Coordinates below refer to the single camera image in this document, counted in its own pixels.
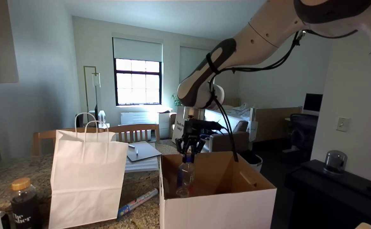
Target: chair back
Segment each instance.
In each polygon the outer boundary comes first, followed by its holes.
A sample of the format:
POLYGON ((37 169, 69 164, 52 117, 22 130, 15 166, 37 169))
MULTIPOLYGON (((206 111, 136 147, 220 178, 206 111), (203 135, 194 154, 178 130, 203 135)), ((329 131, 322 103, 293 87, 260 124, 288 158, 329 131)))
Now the chair back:
POLYGON ((120 142, 148 142, 148 131, 154 130, 156 141, 160 140, 159 124, 130 124, 113 126, 109 128, 110 132, 115 132, 120 142))
POLYGON ((311 151, 314 144, 315 132, 317 129, 318 116, 311 114, 291 114, 292 145, 299 149, 311 151))
MULTIPOLYGON (((68 128, 68 129, 61 129, 66 131, 72 131, 75 132, 75 128, 68 128)), ((77 128, 78 133, 84 133, 85 128, 79 127, 77 128)), ((87 133, 96 133, 97 129, 93 127, 87 128, 87 133)), ((98 132, 104 132, 104 129, 98 129, 98 132)), ((56 141, 56 130, 48 130, 44 132, 35 132, 33 133, 33 155, 38 156, 41 153, 41 140, 43 139, 53 139, 53 144, 55 145, 56 141)))

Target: kitchen counter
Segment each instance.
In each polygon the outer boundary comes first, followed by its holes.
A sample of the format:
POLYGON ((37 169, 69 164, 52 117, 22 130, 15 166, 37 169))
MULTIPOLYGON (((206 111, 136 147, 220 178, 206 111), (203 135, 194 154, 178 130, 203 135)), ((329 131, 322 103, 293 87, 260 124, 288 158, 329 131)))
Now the kitchen counter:
MULTIPOLYGON (((176 154, 177 150, 170 146, 171 142, 156 144, 156 149, 162 154, 176 154)), ((52 155, 40 157, 17 158, 0 162, 0 210, 11 211, 11 182, 22 177, 29 177, 39 192, 40 209, 48 220, 51 187, 50 175, 52 155)), ((125 173, 120 206, 127 204, 135 198, 145 194, 153 188, 159 187, 159 171, 125 173)), ((159 198, 153 197, 146 203, 137 207, 120 220, 110 220, 101 223, 80 226, 84 229, 139 229, 159 228, 159 198)))

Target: bottle cap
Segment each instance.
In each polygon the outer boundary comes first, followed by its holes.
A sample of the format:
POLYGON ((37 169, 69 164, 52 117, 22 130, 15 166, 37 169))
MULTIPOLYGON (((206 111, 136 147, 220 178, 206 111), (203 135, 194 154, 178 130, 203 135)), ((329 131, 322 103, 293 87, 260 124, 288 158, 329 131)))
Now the bottle cap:
POLYGON ((28 188, 29 186, 30 186, 30 178, 28 177, 20 178, 12 182, 12 190, 14 191, 23 190, 23 189, 28 188))

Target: cardboard box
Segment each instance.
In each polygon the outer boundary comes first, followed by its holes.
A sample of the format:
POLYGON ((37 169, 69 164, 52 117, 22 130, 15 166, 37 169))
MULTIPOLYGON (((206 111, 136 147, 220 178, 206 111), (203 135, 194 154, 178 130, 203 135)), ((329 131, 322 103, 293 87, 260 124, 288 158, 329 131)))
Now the cardboard box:
POLYGON ((161 229, 269 229, 276 187, 232 152, 195 157, 195 177, 188 198, 176 195, 181 155, 162 155, 160 163, 161 229))

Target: plastic water bottle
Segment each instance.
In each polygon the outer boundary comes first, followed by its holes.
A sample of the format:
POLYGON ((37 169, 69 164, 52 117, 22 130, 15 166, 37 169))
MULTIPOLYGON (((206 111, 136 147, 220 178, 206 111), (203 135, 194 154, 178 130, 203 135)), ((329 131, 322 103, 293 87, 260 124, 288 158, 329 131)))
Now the plastic water bottle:
POLYGON ((177 172, 177 190, 176 194, 178 197, 185 198, 189 197, 192 193, 193 182, 194 182, 194 155, 189 154, 183 156, 183 163, 179 166, 177 172))

